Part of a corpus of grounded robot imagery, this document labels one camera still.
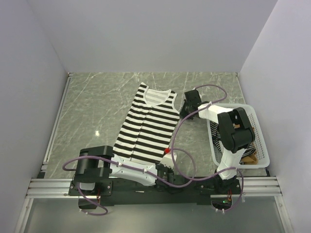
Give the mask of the wide striped tank top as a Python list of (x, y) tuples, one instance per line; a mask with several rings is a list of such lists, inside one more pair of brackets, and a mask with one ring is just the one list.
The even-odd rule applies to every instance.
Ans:
[(126, 114), (113, 153), (141, 164), (157, 164), (180, 120), (174, 106), (177, 93), (158, 91), (141, 83)]

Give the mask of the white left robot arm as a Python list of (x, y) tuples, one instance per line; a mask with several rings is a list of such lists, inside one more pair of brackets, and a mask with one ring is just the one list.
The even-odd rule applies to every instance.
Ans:
[(175, 154), (167, 153), (159, 163), (144, 165), (114, 154), (111, 146), (82, 149), (79, 156), (82, 159), (78, 160), (74, 183), (77, 183), (86, 195), (94, 194), (97, 184), (110, 176), (134, 181), (144, 186), (156, 184), (156, 178), (147, 172), (168, 180), (168, 174), (174, 167), (172, 157), (176, 157)]

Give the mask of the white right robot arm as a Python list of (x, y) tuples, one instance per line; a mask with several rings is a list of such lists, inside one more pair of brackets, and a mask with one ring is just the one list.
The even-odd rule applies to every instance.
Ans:
[(220, 141), (223, 145), (222, 158), (213, 179), (213, 188), (223, 194), (233, 185), (240, 160), (255, 140), (252, 125), (242, 107), (225, 108), (202, 102), (198, 90), (185, 92), (185, 100), (180, 116), (192, 119), (194, 116), (218, 125)]

